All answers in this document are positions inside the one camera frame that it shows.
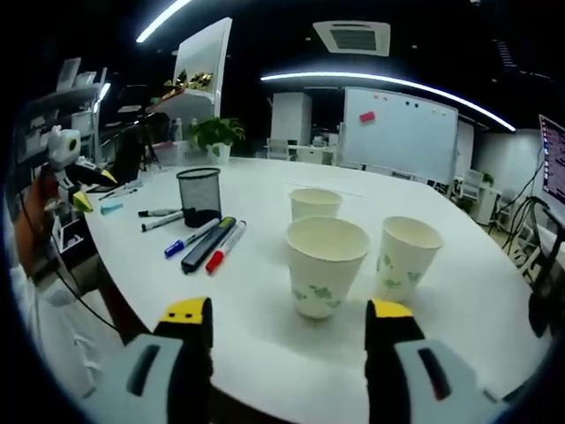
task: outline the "marker cap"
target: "marker cap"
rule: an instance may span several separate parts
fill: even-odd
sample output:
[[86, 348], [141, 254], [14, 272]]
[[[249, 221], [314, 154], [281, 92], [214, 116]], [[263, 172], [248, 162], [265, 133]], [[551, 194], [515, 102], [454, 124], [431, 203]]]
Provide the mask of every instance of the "marker cap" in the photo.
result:
[[206, 271], [212, 274], [216, 268], [222, 263], [224, 254], [222, 251], [215, 251], [210, 261], [206, 264]]
[[165, 257], [169, 258], [173, 254], [180, 252], [185, 248], [185, 243], [182, 240], [177, 240], [175, 243], [165, 249]]

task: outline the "pen holder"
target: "pen holder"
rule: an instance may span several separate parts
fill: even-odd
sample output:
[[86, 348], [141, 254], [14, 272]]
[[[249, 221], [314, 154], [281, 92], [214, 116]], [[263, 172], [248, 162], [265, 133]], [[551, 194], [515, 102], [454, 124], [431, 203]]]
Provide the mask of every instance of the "pen holder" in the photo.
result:
[[197, 168], [177, 174], [185, 224], [198, 228], [214, 218], [222, 219], [220, 170]]

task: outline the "red magnet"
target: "red magnet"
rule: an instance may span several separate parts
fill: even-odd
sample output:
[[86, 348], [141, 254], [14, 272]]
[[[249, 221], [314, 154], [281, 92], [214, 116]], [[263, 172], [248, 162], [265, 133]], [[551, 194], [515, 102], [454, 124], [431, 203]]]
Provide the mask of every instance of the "red magnet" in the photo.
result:
[[367, 122], [374, 120], [374, 112], [367, 112], [362, 115], [359, 115], [359, 119], [361, 122]]

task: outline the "white table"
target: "white table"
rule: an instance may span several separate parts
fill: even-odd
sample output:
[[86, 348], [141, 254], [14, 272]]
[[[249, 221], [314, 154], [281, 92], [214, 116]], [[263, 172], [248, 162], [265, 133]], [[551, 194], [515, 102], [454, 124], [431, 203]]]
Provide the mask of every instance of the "white table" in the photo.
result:
[[[239, 401], [300, 423], [368, 421], [364, 377], [365, 305], [373, 293], [381, 222], [412, 216], [434, 226], [445, 247], [410, 303], [426, 337], [451, 347], [477, 372], [478, 385], [504, 396], [524, 382], [549, 344], [528, 323], [531, 290], [502, 250], [432, 188], [379, 174], [262, 159], [222, 167], [222, 212], [248, 222], [246, 234], [210, 277], [186, 276], [182, 254], [163, 249], [188, 234], [181, 221], [141, 233], [137, 212], [178, 208], [176, 170], [147, 178], [124, 207], [94, 213], [88, 226], [100, 256], [133, 311], [153, 329], [167, 306], [209, 296], [214, 305], [213, 384]], [[300, 186], [343, 195], [339, 216], [371, 236], [348, 301], [333, 318], [312, 322], [293, 309], [285, 264], [288, 194]]]

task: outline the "red marker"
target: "red marker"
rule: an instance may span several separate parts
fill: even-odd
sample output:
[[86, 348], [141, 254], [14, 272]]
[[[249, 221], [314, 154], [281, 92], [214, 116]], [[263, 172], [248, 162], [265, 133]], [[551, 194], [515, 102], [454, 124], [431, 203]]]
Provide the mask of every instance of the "red marker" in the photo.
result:
[[236, 228], [231, 232], [231, 234], [222, 242], [220, 247], [212, 254], [210, 261], [206, 264], [206, 271], [208, 274], [212, 274], [216, 268], [220, 266], [223, 259], [228, 255], [233, 246], [241, 239], [247, 229], [247, 223], [245, 221], [239, 221], [236, 224]]

